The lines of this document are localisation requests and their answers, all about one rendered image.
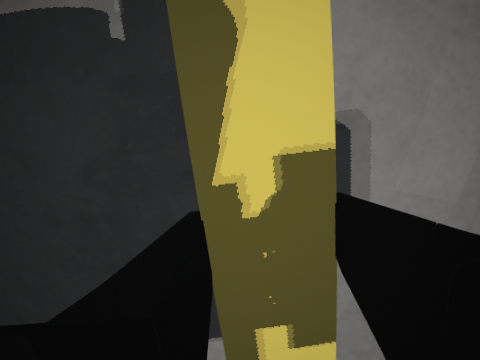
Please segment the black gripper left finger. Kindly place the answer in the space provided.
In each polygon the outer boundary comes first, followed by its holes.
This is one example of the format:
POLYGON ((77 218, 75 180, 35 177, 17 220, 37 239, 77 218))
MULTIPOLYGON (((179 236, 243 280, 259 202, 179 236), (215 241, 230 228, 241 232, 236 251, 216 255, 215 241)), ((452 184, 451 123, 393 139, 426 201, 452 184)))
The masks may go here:
POLYGON ((0 360, 207 360, 213 284, 200 212, 40 324, 1 325, 0 360))

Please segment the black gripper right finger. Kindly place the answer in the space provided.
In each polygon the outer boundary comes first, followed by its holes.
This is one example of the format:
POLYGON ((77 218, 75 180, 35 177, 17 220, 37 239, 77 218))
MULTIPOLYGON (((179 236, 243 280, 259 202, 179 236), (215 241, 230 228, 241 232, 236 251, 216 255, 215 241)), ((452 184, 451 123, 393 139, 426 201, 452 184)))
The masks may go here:
POLYGON ((480 235, 336 192, 335 243, 385 360, 480 360, 480 235))

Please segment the yellow bar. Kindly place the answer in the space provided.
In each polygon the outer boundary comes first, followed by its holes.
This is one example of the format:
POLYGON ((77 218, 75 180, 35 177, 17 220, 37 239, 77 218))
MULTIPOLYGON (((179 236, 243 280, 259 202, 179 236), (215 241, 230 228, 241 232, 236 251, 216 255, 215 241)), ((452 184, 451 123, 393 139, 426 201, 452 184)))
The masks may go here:
POLYGON ((167 0, 227 360, 336 360, 331 0, 167 0))

